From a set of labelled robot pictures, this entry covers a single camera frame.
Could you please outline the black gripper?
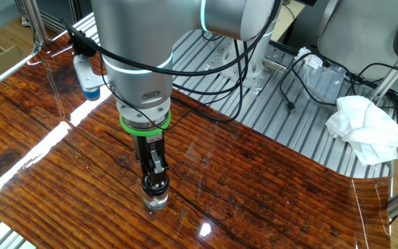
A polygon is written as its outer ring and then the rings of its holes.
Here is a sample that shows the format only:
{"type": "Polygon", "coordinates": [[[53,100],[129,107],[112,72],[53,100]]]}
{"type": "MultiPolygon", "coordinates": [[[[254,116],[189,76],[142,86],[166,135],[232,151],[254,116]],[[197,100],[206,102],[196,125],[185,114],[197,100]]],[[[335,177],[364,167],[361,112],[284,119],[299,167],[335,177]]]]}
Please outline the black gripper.
{"type": "Polygon", "coordinates": [[[165,160],[164,133],[153,136],[132,135],[136,158],[139,160],[143,177],[149,176],[152,189],[166,189],[169,186],[165,160]]]}

